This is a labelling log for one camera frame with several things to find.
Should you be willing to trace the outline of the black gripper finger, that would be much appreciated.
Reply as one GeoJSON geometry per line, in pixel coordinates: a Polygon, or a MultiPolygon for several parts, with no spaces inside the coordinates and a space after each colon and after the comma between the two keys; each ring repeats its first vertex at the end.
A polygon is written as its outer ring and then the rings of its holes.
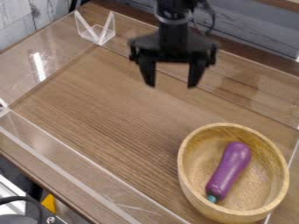
{"type": "Polygon", "coordinates": [[[139,68],[141,68],[141,73],[145,79],[145,83],[150,87],[155,87],[155,61],[151,60],[149,57],[142,56],[139,58],[139,68]]]}
{"type": "Polygon", "coordinates": [[[197,59],[190,63],[189,88],[195,88],[198,86],[205,70],[206,61],[203,59],[197,59]]]}

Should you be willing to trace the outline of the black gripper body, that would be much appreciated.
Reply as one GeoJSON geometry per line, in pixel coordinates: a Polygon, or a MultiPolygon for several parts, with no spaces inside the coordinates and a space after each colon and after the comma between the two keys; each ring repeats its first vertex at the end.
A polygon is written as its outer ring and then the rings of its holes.
{"type": "Polygon", "coordinates": [[[159,24],[155,32],[128,40],[130,59],[142,63],[193,63],[199,60],[206,66],[217,63],[219,43],[195,31],[187,24],[159,24]]]}

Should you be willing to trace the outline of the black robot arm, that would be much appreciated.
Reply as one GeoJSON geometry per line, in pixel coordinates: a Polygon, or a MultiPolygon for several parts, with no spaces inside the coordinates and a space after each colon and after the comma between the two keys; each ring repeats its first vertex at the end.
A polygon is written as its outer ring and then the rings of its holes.
{"type": "Polygon", "coordinates": [[[159,20],[159,29],[128,40],[130,60],[139,65],[145,83],[153,88],[158,62],[187,63],[187,88],[195,88],[205,70],[217,64],[221,44],[209,38],[215,27],[215,10],[207,0],[157,0],[154,15],[159,20]],[[199,4],[211,17],[206,33],[195,31],[189,25],[199,4]]]}

